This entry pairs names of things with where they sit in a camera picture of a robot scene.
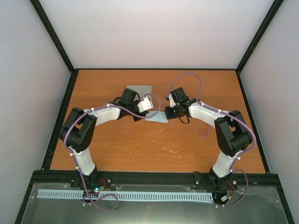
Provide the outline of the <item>light blue cleaning cloth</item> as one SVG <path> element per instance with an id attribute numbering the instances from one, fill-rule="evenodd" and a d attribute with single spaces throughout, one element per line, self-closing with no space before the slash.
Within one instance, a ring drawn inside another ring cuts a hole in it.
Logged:
<path id="1" fill-rule="evenodd" d="M 152 121 L 152 122 L 159 122 L 159 123 L 168 123 L 168 119 L 166 118 L 165 112 L 163 111 L 159 111 L 157 113 L 157 115 L 155 115 L 154 117 L 150 117 L 151 115 L 153 115 L 154 113 L 156 113 L 156 111 L 150 111 L 147 114 L 147 118 L 145 119 L 146 121 Z"/>

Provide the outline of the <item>transparent pink sunglasses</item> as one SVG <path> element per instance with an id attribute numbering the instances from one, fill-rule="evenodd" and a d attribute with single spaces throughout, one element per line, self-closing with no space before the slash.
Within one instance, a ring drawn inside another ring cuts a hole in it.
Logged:
<path id="1" fill-rule="evenodd" d="M 203 130 L 194 129 L 195 133 L 204 139 L 207 137 L 209 130 L 210 130 L 210 125 L 207 125 Z"/>

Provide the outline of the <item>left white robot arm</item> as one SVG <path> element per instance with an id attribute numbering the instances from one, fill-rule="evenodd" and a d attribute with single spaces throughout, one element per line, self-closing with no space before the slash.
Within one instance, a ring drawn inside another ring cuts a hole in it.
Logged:
<path id="1" fill-rule="evenodd" d="M 80 181 L 87 188 L 94 187 L 97 182 L 97 176 L 93 173 L 96 166 L 89 150 L 95 127 L 128 115 L 132 115 L 134 121 L 144 118 L 153 108 L 153 103 L 147 96 L 135 99 L 137 94 L 126 88 L 120 98 L 105 106 L 85 110 L 74 107 L 63 124 L 59 138 L 70 150 L 70 156 L 74 157 L 76 169 L 82 173 Z"/>

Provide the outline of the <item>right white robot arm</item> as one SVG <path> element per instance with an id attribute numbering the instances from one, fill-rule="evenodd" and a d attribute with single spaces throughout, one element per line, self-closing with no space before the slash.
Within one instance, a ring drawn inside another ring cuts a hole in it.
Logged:
<path id="1" fill-rule="evenodd" d="M 219 188 L 232 173 L 234 163 L 256 140 L 254 133 L 246 125 L 240 111 L 223 111 L 199 99 L 189 99 L 181 87 L 170 91 L 165 98 L 170 103 L 165 107 L 168 120 L 186 117 L 189 123 L 190 118 L 199 119 L 215 128 L 220 153 L 209 171 L 208 181 L 213 188 Z"/>

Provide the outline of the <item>black aluminium frame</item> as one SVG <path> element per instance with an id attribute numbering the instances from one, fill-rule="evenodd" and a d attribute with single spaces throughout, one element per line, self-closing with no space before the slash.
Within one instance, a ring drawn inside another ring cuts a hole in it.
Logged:
<path id="1" fill-rule="evenodd" d="M 53 132 L 51 134 L 50 142 L 47 147 L 47 151 L 41 166 L 40 170 L 34 171 L 28 185 L 28 189 L 24 196 L 23 202 L 21 204 L 21 208 L 18 212 L 16 223 L 20 224 L 25 221 L 25 212 L 26 208 L 29 207 L 28 202 L 30 200 L 29 194 L 33 191 L 33 185 L 35 183 L 70 183 L 71 182 L 71 171 L 51 171 L 50 164 L 52 162 L 55 149 L 54 147 L 57 145 L 58 142 L 58 130 L 62 126 L 62 119 L 66 115 L 66 107 L 69 105 L 71 94 L 73 92 L 75 82 L 78 76 L 78 69 L 75 69 L 71 62 L 66 55 L 66 52 L 54 31 L 51 22 L 49 21 L 45 10 L 43 9 L 40 1 L 33 0 L 31 1 L 32 6 L 34 7 L 36 13 L 38 14 L 40 20 L 42 21 L 44 27 L 46 28 L 47 32 L 49 33 L 52 41 L 54 42 L 56 48 L 58 49 L 59 54 L 61 55 L 63 61 L 66 63 L 68 70 L 70 71 L 70 78 L 67 84 L 66 91 L 64 93 L 64 97 L 62 103 L 60 105 L 60 109 L 58 112 L 58 116 L 54 125 Z M 282 204 L 283 211 L 287 222 L 292 224 L 294 222 L 293 217 L 291 215 L 290 208 L 288 206 L 285 194 L 282 189 L 282 185 L 280 183 L 279 177 L 277 174 L 270 173 L 270 169 L 268 163 L 266 161 L 264 151 L 261 145 L 261 142 L 257 143 L 259 153 L 262 157 L 263 166 L 266 170 L 265 174 L 249 174 L 249 184 L 253 185 L 253 181 L 258 181 L 258 186 L 276 186 L 279 196 L 279 203 Z M 198 172 L 193 174 L 191 173 L 161 173 L 161 172 L 113 172 L 113 175 L 117 177 L 118 180 L 124 181 L 125 183 L 136 183 L 137 185 L 174 185 L 174 178 L 178 177 L 179 183 L 183 183 L 183 181 L 188 181 L 192 177 L 198 175 Z"/>

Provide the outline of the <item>metal base plate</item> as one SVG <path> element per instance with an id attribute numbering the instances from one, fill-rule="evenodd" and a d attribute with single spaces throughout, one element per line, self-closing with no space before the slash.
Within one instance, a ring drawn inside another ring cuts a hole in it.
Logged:
<path id="1" fill-rule="evenodd" d="M 282 204 L 275 187 L 238 187 L 226 192 L 227 204 L 200 202 L 128 202 L 37 198 L 40 189 L 79 190 L 69 184 L 34 184 L 23 224 L 285 224 Z M 198 192 L 184 186 L 119 185 L 108 193 Z"/>

